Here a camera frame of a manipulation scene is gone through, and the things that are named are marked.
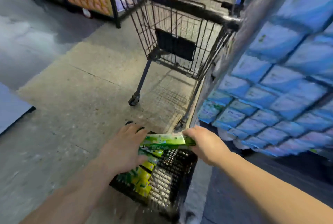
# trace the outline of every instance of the hand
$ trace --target hand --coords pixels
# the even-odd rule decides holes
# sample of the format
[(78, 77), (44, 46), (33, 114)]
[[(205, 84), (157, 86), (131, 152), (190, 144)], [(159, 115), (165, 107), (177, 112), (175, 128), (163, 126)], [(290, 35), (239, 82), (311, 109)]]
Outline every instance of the hand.
[(147, 156), (138, 155), (140, 143), (146, 137), (146, 129), (135, 123), (122, 127), (101, 149), (97, 159), (106, 166), (111, 175), (130, 171), (147, 160)]
[(222, 155), (231, 153), (221, 138), (206, 128), (195, 125), (184, 130), (183, 134), (195, 141), (197, 145), (191, 150), (208, 165), (217, 166)]

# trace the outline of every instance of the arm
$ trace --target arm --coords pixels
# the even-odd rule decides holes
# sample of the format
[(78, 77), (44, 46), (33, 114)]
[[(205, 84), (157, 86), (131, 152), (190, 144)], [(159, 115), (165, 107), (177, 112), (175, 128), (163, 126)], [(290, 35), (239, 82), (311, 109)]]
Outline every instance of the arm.
[(274, 223), (332, 222), (333, 209), (231, 152), (209, 130), (195, 126), (183, 133), (197, 143), (198, 157), (222, 169)]
[(147, 130), (129, 124), (107, 142), (100, 154), (65, 187), (56, 190), (20, 224), (81, 224), (90, 216), (115, 175), (131, 170), (147, 157), (138, 155)]

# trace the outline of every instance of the person's left arm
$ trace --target person's left arm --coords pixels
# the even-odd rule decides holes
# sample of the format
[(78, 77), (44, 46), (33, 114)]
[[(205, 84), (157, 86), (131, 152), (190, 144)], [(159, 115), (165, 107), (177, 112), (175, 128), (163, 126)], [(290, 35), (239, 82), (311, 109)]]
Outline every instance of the person's left arm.
[(115, 175), (131, 170), (146, 160), (138, 155), (147, 130), (128, 124), (101, 149), (65, 187), (57, 189), (20, 224), (82, 224), (90, 216), (98, 199)]

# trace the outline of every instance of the person's left hand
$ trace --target person's left hand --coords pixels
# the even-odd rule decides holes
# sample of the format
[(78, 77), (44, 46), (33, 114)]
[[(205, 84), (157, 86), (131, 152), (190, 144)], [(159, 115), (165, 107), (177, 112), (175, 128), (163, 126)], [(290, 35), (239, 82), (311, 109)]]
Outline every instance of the person's left hand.
[(130, 171), (147, 160), (147, 156), (138, 155), (140, 143), (146, 137), (146, 129), (135, 123), (122, 127), (101, 149), (97, 159), (106, 166), (110, 175)]

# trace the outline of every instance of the forearm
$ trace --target forearm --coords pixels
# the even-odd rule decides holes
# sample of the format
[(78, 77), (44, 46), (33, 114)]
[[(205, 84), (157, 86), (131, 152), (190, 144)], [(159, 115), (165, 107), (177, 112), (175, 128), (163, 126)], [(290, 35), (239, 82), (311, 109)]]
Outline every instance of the forearm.
[(99, 197), (116, 175), (99, 159), (92, 160), (65, 187), (56, 190), (21, 224), (81, 224), (89, 217)]
[(235, 153), (222, 157), (219, 167), (275, 223), (328, 223), (333, 219), (333, 209)]

